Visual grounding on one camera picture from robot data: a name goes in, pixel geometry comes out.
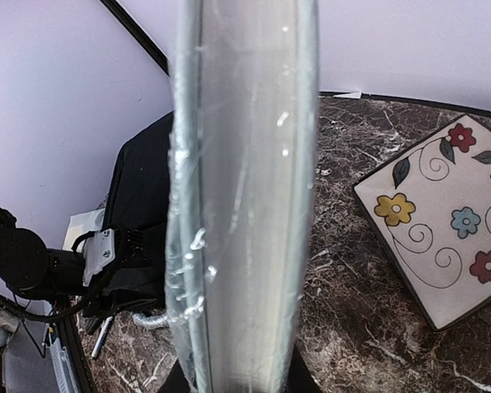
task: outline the yellow flower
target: yellow flower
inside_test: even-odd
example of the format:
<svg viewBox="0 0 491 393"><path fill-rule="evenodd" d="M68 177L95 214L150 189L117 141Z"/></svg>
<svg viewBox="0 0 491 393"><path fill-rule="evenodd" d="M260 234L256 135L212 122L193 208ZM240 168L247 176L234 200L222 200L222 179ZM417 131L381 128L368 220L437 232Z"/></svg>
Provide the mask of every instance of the yellow flower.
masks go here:
<svg viewBox="0 0 491 393"><path fill-rule="evenodd" d="M411 213L417 209L402 193L396 194L392 199L382 195L376 200L378 205L375 206L375 214L384 217L385 223L390 227L396 227L400 223L409 223Z"/></svg>

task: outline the square floral board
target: square floral board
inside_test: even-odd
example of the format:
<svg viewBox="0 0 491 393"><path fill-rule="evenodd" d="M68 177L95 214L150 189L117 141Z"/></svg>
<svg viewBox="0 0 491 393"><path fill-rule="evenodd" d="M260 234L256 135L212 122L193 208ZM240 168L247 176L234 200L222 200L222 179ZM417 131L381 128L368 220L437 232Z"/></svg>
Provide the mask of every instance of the square floral board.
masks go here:
<svg viewBox="0 0 491 393"><path fill-rule="evenodd" d="M491 131L464 115L354 192L433 329L491 300Z"/></svg>

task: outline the white backdrop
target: white backdrop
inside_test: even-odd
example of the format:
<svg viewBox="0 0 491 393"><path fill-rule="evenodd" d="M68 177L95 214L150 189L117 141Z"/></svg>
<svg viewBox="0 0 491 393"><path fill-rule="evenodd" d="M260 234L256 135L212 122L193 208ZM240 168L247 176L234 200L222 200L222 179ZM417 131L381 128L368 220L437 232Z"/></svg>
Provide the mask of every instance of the white backdrop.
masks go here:
<svg viewBox="0 0 491 393"><path fill-rule="evenodd" d="M0 0L0 206L49 246L171 109L169 79L99 1Z"/></svg>
<svg viewBox="0 0 491 393"><path fill-rule="evenodd" d="M170 55L177 2L120 2ZM322 91L491 110L491 0L319 0L319 6Z"/></svg>

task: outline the plastic-wrapped object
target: plastic-wrapped object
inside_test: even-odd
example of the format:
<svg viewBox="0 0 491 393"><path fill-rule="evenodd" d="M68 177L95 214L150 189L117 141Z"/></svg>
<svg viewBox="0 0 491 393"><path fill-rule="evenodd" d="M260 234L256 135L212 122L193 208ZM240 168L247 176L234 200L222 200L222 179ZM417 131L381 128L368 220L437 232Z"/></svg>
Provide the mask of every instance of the plastic-wrapped object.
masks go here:
<svg viewBox="0 0 491 393"><path fill-rule="evenodd" d="M182 0L166 292L192 390L279 392L306 261L314 0Z"/></svg>

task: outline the marble table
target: marble table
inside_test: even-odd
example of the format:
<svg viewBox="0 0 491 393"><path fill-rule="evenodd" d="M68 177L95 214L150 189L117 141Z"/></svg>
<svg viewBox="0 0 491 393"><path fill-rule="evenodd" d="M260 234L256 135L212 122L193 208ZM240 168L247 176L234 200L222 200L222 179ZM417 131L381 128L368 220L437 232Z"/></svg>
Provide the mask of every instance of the marble table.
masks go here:
<svg viewBox="0 0 491 393"><path fill-rule="evenodd" d="M362 211L352 185L462 112L321 97L309 266L297 345L325 393L491 391L491 305L434 333ZM474 116L491 129L491 119ZM91 353L94 338L83 346ZM155 392L175 360L168 330L116 317L90 366L100 392Z"/></svg>

